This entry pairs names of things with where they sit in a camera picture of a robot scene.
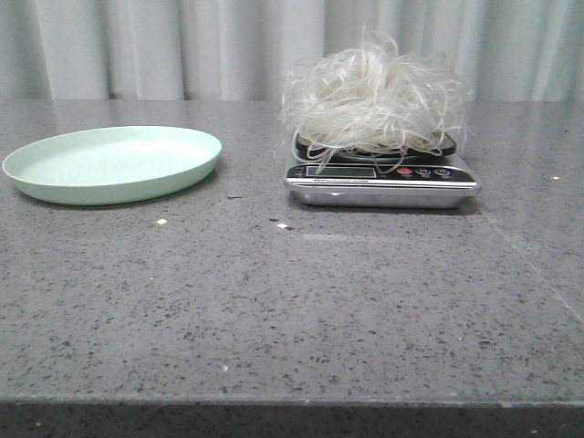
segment plastic plate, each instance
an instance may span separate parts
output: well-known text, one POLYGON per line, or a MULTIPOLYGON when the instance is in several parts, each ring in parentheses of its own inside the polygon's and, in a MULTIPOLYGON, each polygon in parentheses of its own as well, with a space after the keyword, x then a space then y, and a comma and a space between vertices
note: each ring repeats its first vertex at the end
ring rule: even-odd
POLYGON ((50 203, 129 203, 198 183, 221 142, 198 130, 123 126, 82 130, 28 144, 2 169, 23 193, 50 203))

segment digital scale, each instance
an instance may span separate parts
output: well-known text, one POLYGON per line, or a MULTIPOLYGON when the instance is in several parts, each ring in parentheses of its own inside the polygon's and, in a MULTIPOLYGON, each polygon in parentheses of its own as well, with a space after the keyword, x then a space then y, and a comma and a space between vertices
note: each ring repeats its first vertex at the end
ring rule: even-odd
MULTIPOLYGON (((297 156, 309 160, 308 147, 297 141, 297 156)), ((412 151, 373 158, 337 152, 318 171, 317 162, 299 163, 287 171, 285 186, 311 205, 448 209, 477 194, 481 183, 457 156, 456 143, 445 136, 442 155, 412 151)))

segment pile of noodles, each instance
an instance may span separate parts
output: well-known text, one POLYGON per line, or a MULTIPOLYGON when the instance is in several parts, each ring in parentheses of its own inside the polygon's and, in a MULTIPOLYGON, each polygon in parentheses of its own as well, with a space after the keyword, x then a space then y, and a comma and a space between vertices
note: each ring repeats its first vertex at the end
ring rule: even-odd
POLYGON ((464 129, 467 95, 440 57, 399 56, 393 40, 369 34, 359 48, 297 62, 278 118, 321 167, 337 151, 440 155, 445 133, 464 129))

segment white curtain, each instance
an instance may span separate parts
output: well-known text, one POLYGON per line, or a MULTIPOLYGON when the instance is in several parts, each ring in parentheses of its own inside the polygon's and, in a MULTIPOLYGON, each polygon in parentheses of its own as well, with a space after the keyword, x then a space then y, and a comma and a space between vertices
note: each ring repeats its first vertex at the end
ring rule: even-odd
POLYGON ((0 0, 0 97, 274 100, 364 26, 473 99, 584 99, 582 0, 0 0))

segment countertop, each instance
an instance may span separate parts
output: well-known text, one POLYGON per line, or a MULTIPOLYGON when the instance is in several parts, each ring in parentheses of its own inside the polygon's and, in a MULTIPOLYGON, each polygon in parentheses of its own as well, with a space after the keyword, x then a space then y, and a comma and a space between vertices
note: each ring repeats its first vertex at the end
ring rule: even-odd
POLYGON ((139 203, 0 175, 0 401, 584 406, 584 104, 469 104, 483 190, 452 211, 298 203, 277 112, 0 100, 2 158, 120 125, 223 144, 204 181, 139 203))

